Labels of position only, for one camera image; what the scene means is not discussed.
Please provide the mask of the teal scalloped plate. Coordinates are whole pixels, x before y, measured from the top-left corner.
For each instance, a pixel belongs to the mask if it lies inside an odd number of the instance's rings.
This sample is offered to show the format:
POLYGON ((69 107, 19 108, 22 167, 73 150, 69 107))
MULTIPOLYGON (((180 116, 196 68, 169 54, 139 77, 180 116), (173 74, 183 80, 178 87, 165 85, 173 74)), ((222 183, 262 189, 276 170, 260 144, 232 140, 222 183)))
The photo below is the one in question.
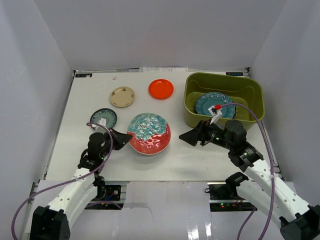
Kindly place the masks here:
MULTIPOLYGON (((208 92, 200 96, 196 101, 195 110, 199 115, 211 116, 209 108, 216 105, 233 103, 232 99, 220 92, 208 92)), ((228 105, 221 108, 222 118, 233 119, 236 116, 236 107, 228 105)))

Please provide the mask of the blue white patterned plate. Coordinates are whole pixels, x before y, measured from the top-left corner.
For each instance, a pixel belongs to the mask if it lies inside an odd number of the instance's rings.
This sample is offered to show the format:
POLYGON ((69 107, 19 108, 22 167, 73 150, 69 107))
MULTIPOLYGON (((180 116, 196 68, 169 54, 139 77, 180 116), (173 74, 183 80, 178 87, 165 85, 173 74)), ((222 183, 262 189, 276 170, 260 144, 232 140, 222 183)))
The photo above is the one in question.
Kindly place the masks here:
POLYGON ((118 120, 118 116, 110 108, 101 108, 96 110, 90 117, 91 123, 98 123, 106 128, 113 128, 118 120))

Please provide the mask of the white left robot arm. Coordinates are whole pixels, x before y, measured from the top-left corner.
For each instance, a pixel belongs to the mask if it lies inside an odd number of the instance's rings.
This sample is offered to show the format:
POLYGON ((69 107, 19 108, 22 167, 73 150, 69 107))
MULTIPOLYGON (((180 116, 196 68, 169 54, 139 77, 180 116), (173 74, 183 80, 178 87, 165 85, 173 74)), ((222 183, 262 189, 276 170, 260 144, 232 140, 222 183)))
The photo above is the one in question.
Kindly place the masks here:
POLYGON ((38 206, 32 215, 31 240, 68 240, 71 229, 86 206, 105 196, 104 178, 100 176, 112 151, 122 149, 132 135, 112 128, 89 136, 87 148, 71 180, 62 184, 61 192, 45 207, 38 206))

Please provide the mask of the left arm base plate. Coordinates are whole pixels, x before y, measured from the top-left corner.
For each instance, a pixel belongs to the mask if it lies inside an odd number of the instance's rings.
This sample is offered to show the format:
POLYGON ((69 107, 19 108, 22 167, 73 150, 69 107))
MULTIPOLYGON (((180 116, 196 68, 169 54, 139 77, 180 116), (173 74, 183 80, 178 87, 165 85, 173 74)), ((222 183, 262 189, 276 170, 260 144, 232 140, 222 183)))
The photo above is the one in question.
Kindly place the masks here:
POLYGON ((121 185, 102 185, 97 187, 97 196, 94 201, 119 201, 121 199, 121 185))

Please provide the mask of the orange round plate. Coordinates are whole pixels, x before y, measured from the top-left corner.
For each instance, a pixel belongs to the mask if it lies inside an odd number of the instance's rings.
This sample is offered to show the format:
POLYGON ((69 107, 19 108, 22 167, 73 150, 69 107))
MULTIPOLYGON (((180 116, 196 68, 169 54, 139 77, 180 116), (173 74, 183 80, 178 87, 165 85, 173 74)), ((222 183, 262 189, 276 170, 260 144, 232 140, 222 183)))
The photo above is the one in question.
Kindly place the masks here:
POLYGON ((149 94, 158 100, 169 98, 174 92, 174 85, 167 79, 156 79, 148 86, 149 94))

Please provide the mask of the red teal floral plate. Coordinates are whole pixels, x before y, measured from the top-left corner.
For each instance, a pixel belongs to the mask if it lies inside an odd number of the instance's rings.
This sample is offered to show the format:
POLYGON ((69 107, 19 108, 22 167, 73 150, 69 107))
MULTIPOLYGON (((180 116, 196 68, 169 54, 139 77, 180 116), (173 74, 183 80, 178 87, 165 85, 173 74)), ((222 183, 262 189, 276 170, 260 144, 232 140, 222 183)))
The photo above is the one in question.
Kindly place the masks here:
POLYGON ((171 128, 160 115, 144 112, 136 115, 127 127, 132 135, 129 144, 143 155, 155 155, 165 150, 171 140, 171 128))

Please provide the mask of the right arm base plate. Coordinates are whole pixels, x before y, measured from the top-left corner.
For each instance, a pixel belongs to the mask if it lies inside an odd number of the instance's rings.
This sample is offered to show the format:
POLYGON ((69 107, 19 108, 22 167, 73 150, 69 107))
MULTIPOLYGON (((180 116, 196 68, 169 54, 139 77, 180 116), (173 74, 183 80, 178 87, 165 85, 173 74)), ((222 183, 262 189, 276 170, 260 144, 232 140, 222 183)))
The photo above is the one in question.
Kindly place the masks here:
POLYGON ((211 212, 250 212, 255 208, 225 182, 211 182, 204 192, 209 195, 211 212))

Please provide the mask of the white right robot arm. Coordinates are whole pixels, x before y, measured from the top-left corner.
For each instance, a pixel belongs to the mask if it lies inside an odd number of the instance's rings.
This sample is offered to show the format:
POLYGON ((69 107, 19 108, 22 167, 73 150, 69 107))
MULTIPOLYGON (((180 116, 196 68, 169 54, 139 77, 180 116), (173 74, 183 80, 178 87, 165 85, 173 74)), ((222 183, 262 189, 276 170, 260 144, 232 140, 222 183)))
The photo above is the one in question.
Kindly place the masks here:
POLYGON ((247 141, 247 131, 239 120, 228 120, 224 129, 201 120, 179 139, 192 146, 212 143, 229 150, 229 159, 240 171, 225 180, 226 195, 249 201, 267 216, 262 235, 270 222, 285 240, 313 240, 320 235, 319 205, 310 205, 272 171, 272 165, 247 141))

